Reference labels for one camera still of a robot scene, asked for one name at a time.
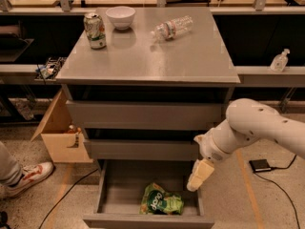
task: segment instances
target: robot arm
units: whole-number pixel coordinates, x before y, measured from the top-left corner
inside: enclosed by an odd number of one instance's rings
[[[275,109],[251,99],[238,99],[230,104],[226,119],[194,140],[200,146],[202,160],[193,166],[188,189],[197,190],[214,171],[214,163],[266,138],[305,158],[305,124],[285,118]]]

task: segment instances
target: pants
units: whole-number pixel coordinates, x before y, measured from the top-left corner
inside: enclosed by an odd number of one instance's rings
[[[22,176],[22,168],[7,147],[0,141],[0,184],[16,184]]]

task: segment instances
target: green chip bag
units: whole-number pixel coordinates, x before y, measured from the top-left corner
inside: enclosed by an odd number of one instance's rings
[[[145,189],[140,214],[181,215],[184,202],[178,194],[166,192],[156,183]]]

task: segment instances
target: soap dispenser bottle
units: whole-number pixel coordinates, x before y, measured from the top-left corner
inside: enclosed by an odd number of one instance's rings
[[[288,49],[284,49],[282,54],[277,55],[274,58],[270,66],[270,69],[277,73],[281,73],[282,71],[284,71],[284,68],[288,62],[288,57],[287,57],[288,53],[290,53],[290,51]]]

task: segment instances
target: box flap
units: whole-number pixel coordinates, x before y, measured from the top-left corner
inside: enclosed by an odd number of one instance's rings
[[[68,130],[72,119],[66,101],[67,97],[61,89],[53,98],[30,141],[35,140],[43,133],[55,133],[56,131],[58,133],[58,131]]]

